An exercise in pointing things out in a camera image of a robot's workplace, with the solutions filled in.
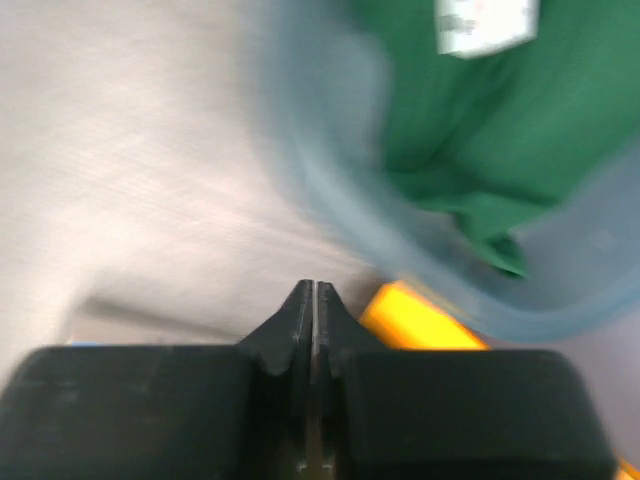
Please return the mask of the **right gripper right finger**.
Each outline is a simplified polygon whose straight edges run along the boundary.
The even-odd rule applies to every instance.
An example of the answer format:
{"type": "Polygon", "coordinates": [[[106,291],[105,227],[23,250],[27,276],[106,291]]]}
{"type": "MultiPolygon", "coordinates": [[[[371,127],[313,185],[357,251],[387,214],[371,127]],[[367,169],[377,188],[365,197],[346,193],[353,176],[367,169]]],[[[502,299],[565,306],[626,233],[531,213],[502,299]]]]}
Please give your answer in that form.
{"type": "Polygon", "coordinates": [[[318,282],[317,290],[320,351],[330,368],[340,368],[347,356],[387,349],[349,313],[333,284],[318,282]]]}

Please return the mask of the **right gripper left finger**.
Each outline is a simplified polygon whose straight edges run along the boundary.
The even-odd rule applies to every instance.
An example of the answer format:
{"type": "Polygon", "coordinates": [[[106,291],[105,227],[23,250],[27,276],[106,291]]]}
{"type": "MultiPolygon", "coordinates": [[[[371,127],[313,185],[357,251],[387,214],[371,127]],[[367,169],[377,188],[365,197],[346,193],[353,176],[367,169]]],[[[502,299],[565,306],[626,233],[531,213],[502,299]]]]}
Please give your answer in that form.
{"type": "Polygon", "coordinates": [[[314,282],[300,280],[280,308],[237,347],[269,376],[305,376],[311,360],[314,282]]]}

